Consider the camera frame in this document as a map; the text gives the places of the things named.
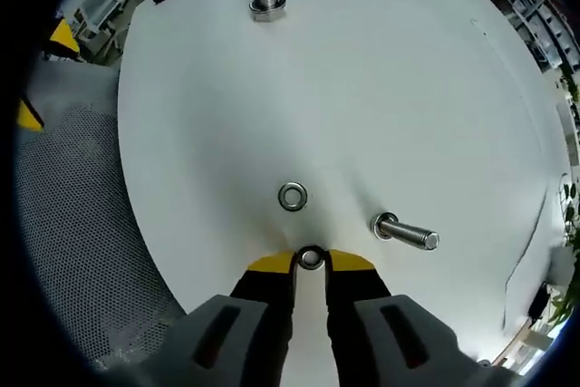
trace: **metal washer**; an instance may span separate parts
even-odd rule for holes
[[[286,200],[286,193],[290,190],[294,190],[300,195],[300,199],[297,203],[289,203]],[[280,203],[280,206],[289,212],[297,212],[306,205],[306,201],[308,201],[308,193],[306,192],[305,187],[300,183],[290,181],[284,184],[278,191],[278,202]]]

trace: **white tabletop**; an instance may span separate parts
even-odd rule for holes
[[[530,238],[542,267],[561,240],[555,192],[569,170],[517,33],[488,0],[287,0],[271,24],[250,19],[250,1],[146,0],[130,25],[122,167],[169,289],[190,311],[260,256],[334,247],[493,359]],[[295,213],[276,198],[291,180],[309,194]],[[384,210],[438,231],[440,247],[380,242],[368,223]],[[541,279],[527,273],[521,304]]]

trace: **bolt head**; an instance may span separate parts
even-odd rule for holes
[[[272,9],[262,9],[261,5],[255,0],[250,4],[250,14],[256,22],[268,23],[274,22],[286,16],[284,10],[286,0],[277,0],[275,7]]]

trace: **yellow object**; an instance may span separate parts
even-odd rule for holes
[[[31,131],[41,131],[43,129],[43,122],[40,117],[22,100],[18,107],[18,118],[16,122],[20,127]]]
[[[328,251],[330,257],[333,260],[333,271],[363,271],[372,270],[374,265],[367,259],[355,254],[344,253],[343,251],[338,251],[336,249],[330,249]]]
[[[256,262],[247,267],[248,271],[256,272],[277,272],[279,274],[288,274],[290,265],[294,257],[294,251],[282,251],[273,256],[259,258]]]
[[[79,44],[74,39],[73,31],[71,31],[71,28],[64,19],[62,19],[58,26],[56,26],[56,29],[54,29],[51,41],[62,44],[77,53],[81,51]]]

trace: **round white table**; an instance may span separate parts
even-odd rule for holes
[[[146,0],[130,25],[122,167],[169,289],[190,311],[261,256],[333,247],[369,258],[393,293],[492,360],[561,240],[569,170],[551,91],[517,33],[488,0],[287,0],[274,23],[252,21],[250,1]],[[287,181],[306,187],[303,210],[278,204]],[[376,239],[369,221],[385,210],[439,232],[439,248]],[[507,309],[532,251],[542,265],[519,274],[522,301]],[[324,328],[320,289],[301,296],[315,313],[297,308],[295,336],[304,319]],[[295,341],[300,364],[320,371],[308,340]]]

